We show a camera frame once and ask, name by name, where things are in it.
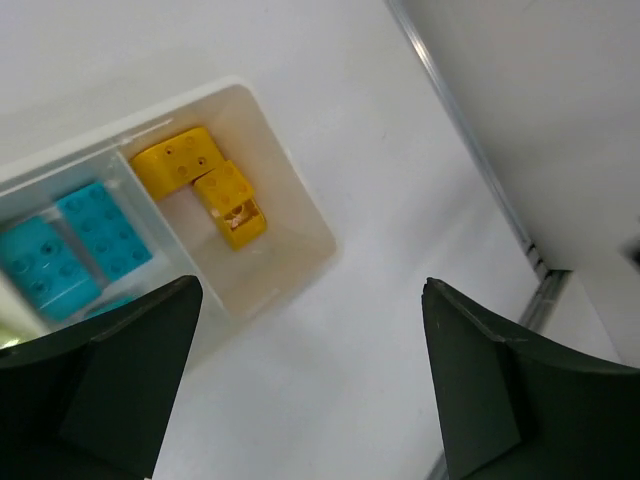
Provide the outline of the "long teal lego brick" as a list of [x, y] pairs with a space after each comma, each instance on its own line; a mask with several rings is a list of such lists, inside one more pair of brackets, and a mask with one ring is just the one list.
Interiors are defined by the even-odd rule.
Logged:
[[55, 205], [110, 282], [152, 259], [146, 244], [101, 182], [60, 197]]

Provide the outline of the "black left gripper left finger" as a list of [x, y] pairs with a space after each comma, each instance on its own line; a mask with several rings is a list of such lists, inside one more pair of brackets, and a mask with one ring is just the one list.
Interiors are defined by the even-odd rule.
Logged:
[[181, 276], [1, 352], [4, 479], [149, 479], [200, 315]]

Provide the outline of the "teal lime yellow lego cluster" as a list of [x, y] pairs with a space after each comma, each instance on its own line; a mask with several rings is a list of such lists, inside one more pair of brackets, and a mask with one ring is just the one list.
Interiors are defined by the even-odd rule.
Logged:
[[136, 300], [138, 298], [137, 295], [121, 295], [119, 297], [116, 297], [114, 299], [111, 299], [105, 303], [102, 303], [96, 307], [93, 307], [91, 309], [89, 309], [88, 311], [86, 311], [83, 316], [82, 316], [82, 320], [88, 320], [91, 318], [94, 318], [96, 316], [99, 316], [101, 314], [110, 312], [112, 310], [115, 310], [117, 308], [120, 308], [124, 305], [127, 305], [129, 303], [131, 303], [132, 301]]

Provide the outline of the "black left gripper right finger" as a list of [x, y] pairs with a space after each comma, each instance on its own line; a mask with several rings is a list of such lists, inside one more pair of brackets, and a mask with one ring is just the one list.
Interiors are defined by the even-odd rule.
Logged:
[[423, 323], [453, 479], [635, 479], [639, 372], [568, 348], [431, 278]]

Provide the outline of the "yellow rounded lego brick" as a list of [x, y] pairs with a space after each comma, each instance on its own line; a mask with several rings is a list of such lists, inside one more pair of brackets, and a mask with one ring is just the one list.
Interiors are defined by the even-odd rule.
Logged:
[[266, 231], [267, 221], [255, 200], [254, 189], [233, 162], [223, 160], [192, 186], [233, 250], [243, 248]]

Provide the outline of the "teal and lime lego stack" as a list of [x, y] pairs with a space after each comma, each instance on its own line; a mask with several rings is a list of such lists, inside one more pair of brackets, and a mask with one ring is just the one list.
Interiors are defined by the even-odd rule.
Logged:
[[39, 217], [1, 233], [1, 266], [26, 300], [50, 321], [65, 321], [101, 295], [70, 246]]

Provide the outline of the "yellow butterfly lego brick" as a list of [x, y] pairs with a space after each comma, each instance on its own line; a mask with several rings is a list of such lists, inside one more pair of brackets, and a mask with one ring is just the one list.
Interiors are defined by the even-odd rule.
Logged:
[[149, 196], [160, 201], [224, 161], [209, 131], [194, 127], [143, 150], [129, 163]]

